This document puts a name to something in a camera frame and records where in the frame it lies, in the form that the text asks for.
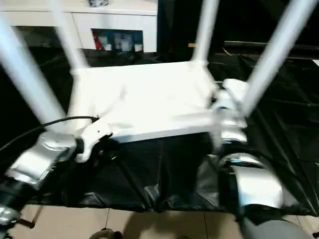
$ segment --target silver bracket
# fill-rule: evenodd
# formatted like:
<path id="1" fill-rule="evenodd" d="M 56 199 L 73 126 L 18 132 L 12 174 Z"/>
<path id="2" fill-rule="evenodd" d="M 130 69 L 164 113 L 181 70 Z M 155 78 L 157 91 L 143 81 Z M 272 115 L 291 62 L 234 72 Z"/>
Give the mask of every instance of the silver bracket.
<path id="1" fill-rule="evenodd" d="M 230 163 L 238 189 L 239 207 L 251 204 L 280 208 L 283 188 L 269 165 L 248 153 L 233 153 L 220 161 L 220 166 Z"/>
<path id="2" fill-rule="evenodd" d="M 214 145 L 213 154 L 231 142 L 247 143 L 247 136 L 242 131 L 247 127 L 240 106 L 247 91 L 248 84 L 236 79 L 225 79 L 224 90 L 220 90 L 217 101 L 212 105 L 214 124 L 211 137 Z"/>
<path id="3" fill-rule="evenodd" d="M 38 190 L 54 165 L 69 159 L 75 149 L 76 139 L 73 135 L 44 132 L 32 148 L 20 155 L 5 175 Z"/>

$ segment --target white cabinet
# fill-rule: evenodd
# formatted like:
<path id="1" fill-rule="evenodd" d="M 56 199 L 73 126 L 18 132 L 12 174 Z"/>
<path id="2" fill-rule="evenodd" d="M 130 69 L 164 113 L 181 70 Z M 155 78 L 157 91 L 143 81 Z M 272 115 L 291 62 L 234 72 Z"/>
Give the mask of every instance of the white cabinet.
<path id="1" fill-rule="evenodd" d="M 89 7 L 88 0 L 65 0 L 66 16 L 76 48 L 96 49 L 92 29 L 142 31 L 143 51 L 157 51 L 158 0 L 110 0 L 105 7 Z M 3 0 L 3 11 L 14 26 L 55 26 L 41 0 Z"/>
<path id="2" fill-rule="evenodd" d="M 157 51 L 157 16 L 73 13 L 82 47 L 96 49 L 92 29 L 141 30 L 144 52 Z"/>
<path id="3" fill-rule="evenodd" d="M 65 12 L 65 19 L 72 34 L 73 44 L 76 48 L 81 48 L 81 42 L 77 34 L 76 26 L 72 14 Z M 55 26 L 52 13 L 45 11 L 6 11 L 5 16 L 12 26 Z"/>

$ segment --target white tube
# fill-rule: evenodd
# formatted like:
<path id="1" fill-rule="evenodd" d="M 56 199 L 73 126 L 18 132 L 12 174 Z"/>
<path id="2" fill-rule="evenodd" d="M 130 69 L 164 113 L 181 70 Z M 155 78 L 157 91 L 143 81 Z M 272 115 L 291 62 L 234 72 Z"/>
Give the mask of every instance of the white tube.
<path id="1" fill-rule="evenodd" d="M 81 49 L 74 46 L 74 40 L 70 27 L 67 23 L 65 14 L 62 12 L 60 0 L 49 0 L 53 19 L 56 23 L 56 33 L 61 41 L 66 57 L 71 65 L 71 71 L 74 69 L 88 68 L 88 63 Z"/>
<path id="2" fill-rule="evenodd" d="M 318 0 L 291 0 L 254 71 L 248 79 L 249 89 L 243 112 L 249 116 L 288 56 Z"/>
<path id="3" fill-rule="evenodd" d="M 45 78 L 37 69 L 28 50 L 19 42 L 19 36 L 5 21 L 0 12 L 0 60 L 15 87 L 32 109 L 41 123 L 65 117 L 65 113 L 48 86 Z M 48 126 L 49 130 L 63 132 L 65 124 Z"/>
<path id="4" fill-rule="evenodd" d="M 90 80 L 81 76 L 81 70 L 73 71 L 73 86 L 69 104 L 68 116 L 96 116 L 93 115 L 92 87 Z M 67 122 L 67 133 L 75 133 L 77 130 L 89 125 L 89 119 L 70 120 Z"/>
<path id="5" fill-rule="evenodd" d="M 197 29 L 196 46 L 192 61 L 207 65 L 207 56 L 214 24 L 217 17 L 219 0 L 204 0 Z"/>

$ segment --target red object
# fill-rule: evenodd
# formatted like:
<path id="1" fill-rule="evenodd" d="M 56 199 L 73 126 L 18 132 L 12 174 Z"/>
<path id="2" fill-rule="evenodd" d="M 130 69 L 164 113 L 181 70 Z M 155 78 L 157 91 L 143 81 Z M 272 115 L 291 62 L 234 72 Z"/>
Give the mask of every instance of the red object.
<path id="1" fill-rule="evenodd" d="M 97 50 L 103 50 L 103 46 L 100 43 L 100 40 L 98 38 L 98 35 L 96 33 L 93 33 L 93 38 L 94 38 L 94 42 L 95 42 L 95 47 Z"/>

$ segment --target black cable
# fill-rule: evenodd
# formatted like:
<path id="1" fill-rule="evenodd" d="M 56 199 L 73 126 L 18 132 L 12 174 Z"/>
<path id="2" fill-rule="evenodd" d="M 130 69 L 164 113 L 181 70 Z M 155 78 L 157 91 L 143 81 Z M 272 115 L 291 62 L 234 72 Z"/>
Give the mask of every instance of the black cable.
<path id="1" fill-rule="evenodd" d="M 51 121 L 51 122 L 48 122 L 48 123 L 44 123 L 44 124 L 41 124 L 33 129 L 30 129 L 28 130 L 27 132 L 24 132 L 23 134 L 20 134 L 18 135 L 17 137 L 13 138 L 12 140 L 10 140 L 8 143 L 6 143 L 4 146 L 2 146 L 0 148 L 0 151 L 4 150 L 5 148 L 7 148 L 9 145 L 13 144 L 14 142 L 16 142 L 18 139 L 20 138 L 23 138 L 33 132 L 36 132 L 38 130 L 41 130 L 41 129 L 44 129 L 45 127 L 49 126 L 49 125 L 52 125 L 52 124 L 55 124 L 55 123 L 60 123 L 60 122 L 63 122 L 63 121 L 67 121 L 67 120 L 77 120 L 77 119 L 90 119 L 92 120 L 92 122 L 95 122 L 97 121 L 99 118 L 96 118 L 96 117 L 92 117 L 92 116 L 73 116 L 73 117 L 66 117 L 66 118 L 62 118 L 62 119 L 57 119 L 57 120 L 54 120 L 54 121 Z"/>

